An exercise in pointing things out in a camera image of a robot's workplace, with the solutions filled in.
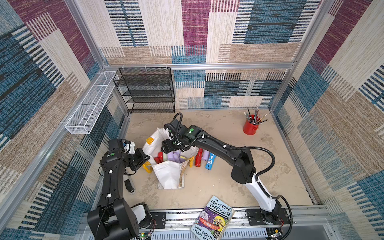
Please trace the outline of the white tote bag yellow handles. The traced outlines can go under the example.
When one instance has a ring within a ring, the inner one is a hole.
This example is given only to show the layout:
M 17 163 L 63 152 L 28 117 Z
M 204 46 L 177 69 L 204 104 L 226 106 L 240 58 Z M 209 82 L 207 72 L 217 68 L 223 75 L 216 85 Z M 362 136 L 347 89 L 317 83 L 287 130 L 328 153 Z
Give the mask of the white tote bag yellow handles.
M 187 160 L 183 163 L 175 163 L 168 161 L 167 154 L 163 153 L 164 162 L 156 164 L 154 157 L 161 151 L 162 141 L 170 139 L 169 131 L 158 128 L 150 137 L 146 139 L 143 151 L 146 155 L 150 156 L 149 163 L 154 170 L 155 175 L 159 181 L 158 189 L 170 190 L 181 189 L 185 186 L 184 174 L 187 166 L 192 163 L 198 153 L 197 147 L 191 147 L 187 151 L 180 151 L 180 156 L 185 156 Z

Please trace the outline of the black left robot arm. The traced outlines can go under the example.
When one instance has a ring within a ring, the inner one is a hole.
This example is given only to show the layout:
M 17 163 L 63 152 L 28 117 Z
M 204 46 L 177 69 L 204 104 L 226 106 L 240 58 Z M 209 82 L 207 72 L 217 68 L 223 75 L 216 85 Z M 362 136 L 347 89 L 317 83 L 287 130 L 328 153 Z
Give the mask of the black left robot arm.
M 145 203 L 130 207 L 124 199 L 124 188 L 128 176 L 126 168 L 136 172 L 150 159 L 141 148 L 135 149 L 134 142 L 125 139 L 109 141 L 100 167 L 103 184 L 100 199 L 95 210 L 88 212 L 87 222 L 96 240 L 131 240 L 140 235 L 153 223 L 153 217 Z

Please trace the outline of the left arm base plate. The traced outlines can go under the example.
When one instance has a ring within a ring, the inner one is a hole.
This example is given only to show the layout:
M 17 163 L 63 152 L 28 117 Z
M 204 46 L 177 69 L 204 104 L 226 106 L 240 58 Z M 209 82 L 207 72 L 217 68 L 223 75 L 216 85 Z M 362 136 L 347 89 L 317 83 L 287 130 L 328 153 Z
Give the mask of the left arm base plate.
M 148 227 L 149 230 L 151 229 L 165 229 L 166 227 L 166 212 L 151 212 L 152 220 L 151 224 Z

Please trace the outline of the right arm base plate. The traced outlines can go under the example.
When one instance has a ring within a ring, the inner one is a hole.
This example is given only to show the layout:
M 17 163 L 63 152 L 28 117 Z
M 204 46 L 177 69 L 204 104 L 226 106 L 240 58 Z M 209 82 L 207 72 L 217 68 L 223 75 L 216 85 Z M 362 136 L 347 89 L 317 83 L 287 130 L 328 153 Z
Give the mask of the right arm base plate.
M 264 210 L 248 209 L 245 210 L 245 216 L 249 220 L 251 226 L 262 226 L 262 225 L 289 225 L 291 223 L 290 215 L 287 209 L 281 208 L 277 215 L 274 217 L 272 213 L 265 212 Z

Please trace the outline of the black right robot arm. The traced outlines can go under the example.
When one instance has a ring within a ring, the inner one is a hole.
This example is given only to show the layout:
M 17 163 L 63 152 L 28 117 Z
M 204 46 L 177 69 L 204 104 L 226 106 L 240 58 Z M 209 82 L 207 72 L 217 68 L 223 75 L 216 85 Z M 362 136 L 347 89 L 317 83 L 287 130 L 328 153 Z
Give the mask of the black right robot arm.
M 279 224 L 284 216 L 282 205 L 279 202 L 283 196 L 272 196 L 260 180 L 260 175 L 267 173 L 274 167 L 276 163 L 274 154 L 261 147 L 229 145 L 195 125 L 187 128 L 182 125 L 182 120 L 183 114 L 177 113 L 170 123 L 164 125 L 164 130 L 166 130 L 169 138 L 162 141 L 162 151 L 168 154 L 176 150 L 185 152 L 192 147 L 197 147 L 223 159 L 233 167 L 231 178 L 235 182 L 245 185 L 259 203 L 263 222 Z M 262 151 L 271 157 L 271 163 L 266 169 L 259 172 L 256 170 L 252 150 Z

